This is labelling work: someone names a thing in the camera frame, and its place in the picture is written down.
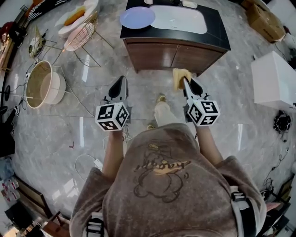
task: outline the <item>white box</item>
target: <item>white box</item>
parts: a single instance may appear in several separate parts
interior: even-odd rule
[[[218,104],[214,100],[192,100],[187,113],[196,126],[213,125],[220,116]]]
[[[286,112],[296,112],[296,72],[276,52],[251,63],[254,102]]]
[[[104,131],[122,130],[129,117],[123,102],[98,106],[96,110],[96,123]]]

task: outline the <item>white sink basin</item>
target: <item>white sink basin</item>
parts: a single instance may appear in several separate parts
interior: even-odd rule
[[[155,12],[155,21],[151,24],[155,28],[197,34],[207,32],[204,16],[195,9],[161,5],[151,6],[150,9]]]

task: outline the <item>buckle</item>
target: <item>buckle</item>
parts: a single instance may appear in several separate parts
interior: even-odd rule
[[[234,202],[241,202],[241,201],[246,201],[246,196],[244,193],[240,192],[234,192],[231,194],[231,198]]]

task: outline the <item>cardboard box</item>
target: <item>cardboard box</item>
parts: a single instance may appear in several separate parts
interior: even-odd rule
[[[249,9],[253,4],[261,7],[263,10],[270,12],[270,9],[268,8],[268,6],[266,5],[265,2],[263,2],[262,0],[243,0],[243,2],[241,3],[241,5],[245,8],[245,9]]]
[[[273,13],[253,4],[246,14],[249,25],[269,42],[279,40],[285,35],[281,21]]]

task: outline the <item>wooden cabinet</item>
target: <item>wooden cabinet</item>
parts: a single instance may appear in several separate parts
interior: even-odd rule
[[[136,72],[180,68],[200,75],[227,52],[211,45],[174,39],[129,38],[123,41]]]
[[[196,73],[202,73],[220,56],[221,53],[217,51],[179,45],[172,63],[172,68],[187,69]]]
[[[171,67],[177,51],[175,44],[129,44],[129,56],[136,69]]]

